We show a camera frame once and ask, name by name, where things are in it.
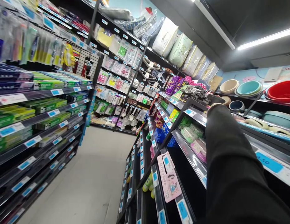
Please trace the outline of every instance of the product box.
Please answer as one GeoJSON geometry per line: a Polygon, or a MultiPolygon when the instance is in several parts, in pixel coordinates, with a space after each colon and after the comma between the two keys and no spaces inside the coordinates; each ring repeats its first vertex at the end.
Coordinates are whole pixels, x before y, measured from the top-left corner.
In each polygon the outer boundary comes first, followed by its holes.
{"type": "Polygon", "coordinates": [[[176,118],[179,115],[179,111],[174,109],[169,117],[170,121],[172,121],[172,123],[174,123],[176,121],[176,118]]]}

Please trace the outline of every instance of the floor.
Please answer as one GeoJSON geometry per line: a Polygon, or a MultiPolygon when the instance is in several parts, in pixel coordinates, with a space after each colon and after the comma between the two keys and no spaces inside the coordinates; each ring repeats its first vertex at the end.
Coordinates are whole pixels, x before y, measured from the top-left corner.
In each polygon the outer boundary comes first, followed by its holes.
{"type": "Polygon", "coordinates": [[[78,153],[18,224],[115,224],[135,136],[89,127],[78,153]]]}

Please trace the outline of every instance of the purple package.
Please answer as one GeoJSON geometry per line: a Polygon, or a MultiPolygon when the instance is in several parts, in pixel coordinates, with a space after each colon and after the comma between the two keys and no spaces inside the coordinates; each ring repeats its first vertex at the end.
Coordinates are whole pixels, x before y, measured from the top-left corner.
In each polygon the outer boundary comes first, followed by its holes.
{"type": "Polygon", "coordinates": [[[175,87],[175,84],[178,82],[178,80],[180,79],[179,76],[175,76],[172,78],[172,80],[170,81],[169,85],[168,85],[168,88],[166,90],[166,93],[171,95],[174,87],[175,87]]]}
{"type": "Polygon", "coordinates": [[[181,78],[180,81],[179,81],[179,83],[177,84],[177,86],[176,86],[173,94],[175,94],[180,89],[180,87],[181,87],[181,85],[182,85],[183,82],[184,82],[184,78],[181,78]]]}

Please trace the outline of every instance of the blue plastic bowl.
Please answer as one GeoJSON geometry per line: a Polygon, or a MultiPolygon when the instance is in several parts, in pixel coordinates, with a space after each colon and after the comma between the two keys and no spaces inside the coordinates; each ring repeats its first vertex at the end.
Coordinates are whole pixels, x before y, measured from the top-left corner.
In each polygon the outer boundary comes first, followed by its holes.
{"type": "Polygon", "coordinates": [[[252,116],[252,117],[257,117],[257,118],[262,117],[262,114],[261,113],[258,113],[257,111],[254,111],[254,110],[250,110],[247,113],[247,115],[252,116]]]}
{"type": "Polygon", "coordinates": [[[258,81],[248,81],[243,84],[241,84],[237,88],[237,92],[239,95],[250,95],[257,93],[261,88],[261,83],[258,81]]]}
{"type": "Polygon", "coordinates": [[[264,114],[263,120],[290,128],[290,114],[269,110],[264,114]]]}

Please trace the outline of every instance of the plastic bowl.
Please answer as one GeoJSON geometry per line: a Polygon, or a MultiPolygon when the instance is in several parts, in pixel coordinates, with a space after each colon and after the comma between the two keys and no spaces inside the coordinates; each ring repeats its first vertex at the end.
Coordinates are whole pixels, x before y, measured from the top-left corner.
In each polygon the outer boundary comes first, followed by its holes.
{"type": "Polygon", "coordinates": [[[230,79],[221,84],[220,91],[225,94],[233,93],[239,87],[239,82],[236,79],[230,79]]]}
{"type": "Polygon", "coordinates": [[[264,114],[263,120],[290,128],[290,114],[269,110],[264,114]]]}
{"type": "Polygon", "coordinates": [[[258,113],[257,111],[254,111],[254,110],[250,110],[247,113],[247,115],[252,116],[252,117],[257,117],[257,118],[262,117],[262,114],[261,113],[258,113]]]}
{"type": "Polygon", "coordinates": [[[277,84],[271,86],[267,91],[267,95],[273,100],[290,103],[290,80],[278,82],[277,84]]]}
{"type": "Polygon", "coordinates": [[[229,104],[229,108],[233,111],[243,112],[245,109],[244,103],[236,100],[229,104]]]}
{"type": "Polygon", "coordinates": [[[261,89],[261,83],[258,81],[248,81],[245,82],[243,84],[241,84],[238,88],[237,88],[237,93],[239,95],[252,95],[254,93],[259,92],[261,89]]]}

